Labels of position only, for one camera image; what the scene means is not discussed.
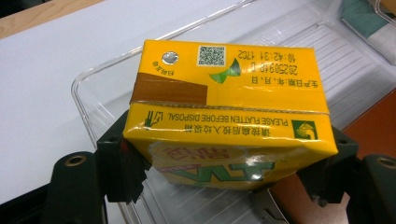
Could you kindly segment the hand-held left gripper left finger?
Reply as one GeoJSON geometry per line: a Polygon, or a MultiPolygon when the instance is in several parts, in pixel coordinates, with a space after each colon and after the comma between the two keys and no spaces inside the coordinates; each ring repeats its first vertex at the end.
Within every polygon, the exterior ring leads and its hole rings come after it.
{"type": "Polygon", "coordinates": [[[122,135],[128,111],[97,140],[95,158],[102,192],[111,203],[136,203],[151,163],[122,135]]]}

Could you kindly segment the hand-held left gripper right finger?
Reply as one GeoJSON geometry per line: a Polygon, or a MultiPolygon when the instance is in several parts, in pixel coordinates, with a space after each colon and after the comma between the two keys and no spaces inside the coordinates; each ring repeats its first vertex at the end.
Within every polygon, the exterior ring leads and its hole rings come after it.
{"type": "Polygon", "coordinates": [[[347,187],[347,173],[357,159],[359,144],[335,127],[338,153],[297,172],[310,200],[319,206],[340,203],[347,187]]]}

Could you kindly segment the brown carton box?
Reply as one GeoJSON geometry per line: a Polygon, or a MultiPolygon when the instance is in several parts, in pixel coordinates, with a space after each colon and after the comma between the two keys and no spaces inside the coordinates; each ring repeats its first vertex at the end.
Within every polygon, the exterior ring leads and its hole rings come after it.
{"type": "Polygon", "coordinates": [[[359,144],[340,203],[312,202],[291,175],[272,192],[290,224],[396,224],[396,89],[343,131],[359,144]]]}

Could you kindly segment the clear plastic container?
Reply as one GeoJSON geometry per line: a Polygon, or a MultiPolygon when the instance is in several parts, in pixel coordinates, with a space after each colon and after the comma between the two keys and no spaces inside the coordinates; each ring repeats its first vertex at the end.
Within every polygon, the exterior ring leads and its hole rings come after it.
{"type": "MultiPolygon", "coordinates": [[[[341,20],[343,0],[242,0],[166,34],[174,40],[309,47],[315,50],[332,115],[343,131],[396,89],[396,66],[341,20]]],[[[272,189],[202,189],[147,172],[136,203],[118,203],[125,224],[288,223],[272,189]]]]}

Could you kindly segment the yellow drink carton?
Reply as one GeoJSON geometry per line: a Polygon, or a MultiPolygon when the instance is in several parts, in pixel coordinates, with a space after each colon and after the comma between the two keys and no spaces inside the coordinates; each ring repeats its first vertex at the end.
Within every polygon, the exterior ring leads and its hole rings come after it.
{"type": "Polygon", "coordinates": [[[337,152],[315,52],[148,40],[124,138],[169,182],[250,190],[337,152]]]}

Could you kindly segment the white tote bag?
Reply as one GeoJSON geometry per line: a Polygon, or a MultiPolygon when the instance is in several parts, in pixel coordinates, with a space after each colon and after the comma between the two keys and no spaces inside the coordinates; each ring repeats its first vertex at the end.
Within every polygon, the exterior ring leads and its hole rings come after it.
{"type": "Polygon", "coordinates": [[[376,14],[369,0],[343,0],[340,18],[390,64],[396,65],[396,26],[376,14]]]}

